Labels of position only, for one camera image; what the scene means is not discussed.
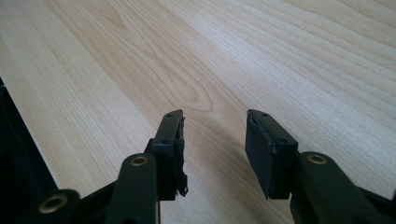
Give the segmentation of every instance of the wood grain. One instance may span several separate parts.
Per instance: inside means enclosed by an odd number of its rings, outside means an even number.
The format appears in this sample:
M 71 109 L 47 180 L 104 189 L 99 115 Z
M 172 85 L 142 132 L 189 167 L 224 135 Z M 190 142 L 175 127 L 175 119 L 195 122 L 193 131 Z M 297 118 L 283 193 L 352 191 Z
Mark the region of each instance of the wood grain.
M 191 192 L 162 203 L 163 223 L 292 223 L 248 165 L 249 108 L 358 186 L 396 188 L 391 0 L 0 1 L 0 76 L 58 186 L 82 196 L 183 109 Z

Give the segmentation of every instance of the clamp jaw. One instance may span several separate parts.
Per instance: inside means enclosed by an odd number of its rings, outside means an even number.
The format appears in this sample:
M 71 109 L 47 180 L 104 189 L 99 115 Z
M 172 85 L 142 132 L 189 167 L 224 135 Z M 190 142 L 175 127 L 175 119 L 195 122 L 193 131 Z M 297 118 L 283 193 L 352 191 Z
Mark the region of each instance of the clamp jaw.
M 189 191 L 183 172 L 183 112 L 163 116 L 144 153 L 124 160 L 113 183 L 80 199 L 58 189 L 32 203 L 20 223 L 160 223 L 160 201 L 174 201 Z
M 270 115 L 247 112 L 246 153 L 266 199 L 288 199 L 297 224 L 381 224 L 396 220 L 396 200 L 356 187 L 332 158 L 298 150 Z

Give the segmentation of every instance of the dark fabric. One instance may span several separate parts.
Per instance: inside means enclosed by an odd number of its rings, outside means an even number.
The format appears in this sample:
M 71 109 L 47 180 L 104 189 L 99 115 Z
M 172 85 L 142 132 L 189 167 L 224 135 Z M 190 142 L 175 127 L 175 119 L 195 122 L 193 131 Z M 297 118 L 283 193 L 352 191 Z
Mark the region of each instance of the dark fabric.
M 0 176 L 2 220 L 15 220 L 30 201 L 57 189 L 4 85 L 0 87 Z

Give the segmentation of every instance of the metal ring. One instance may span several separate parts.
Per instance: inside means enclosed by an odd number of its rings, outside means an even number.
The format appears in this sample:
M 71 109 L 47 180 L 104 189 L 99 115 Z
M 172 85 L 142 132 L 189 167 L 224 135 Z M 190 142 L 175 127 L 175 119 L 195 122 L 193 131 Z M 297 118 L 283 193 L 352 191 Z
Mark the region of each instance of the metal ring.
M 65 194 L 55 194 L 40 204 L 38 212 L 41 214 L 53 213 L 62 208 L 66 203 L 67 196 Z
M 131 164 L 134 166 L 141 166 L 148 163 L 148 161 L 146 157 L 135 157 L 131 160 Z
M 323 164 L 327 163 L 327 160 L 318 154 L 309 155 L 309 156 L 307 156 L 307 158 L 309 161 L 319 164 L 319 165 L 323 165 Z

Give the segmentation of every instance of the wooden table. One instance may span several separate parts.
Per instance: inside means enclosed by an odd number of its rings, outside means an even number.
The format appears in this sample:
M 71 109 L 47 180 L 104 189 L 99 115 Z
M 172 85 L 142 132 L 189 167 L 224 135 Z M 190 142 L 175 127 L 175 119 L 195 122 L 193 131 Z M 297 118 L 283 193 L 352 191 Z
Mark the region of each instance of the wooden table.
M 0 76 L 58 186 L 82 196 L 183 109 L 191 191 L 163 223 L 292 223 L 249 167 L 249 108 L 358 186 L 396 188 L 395 1 L 5 0 Z

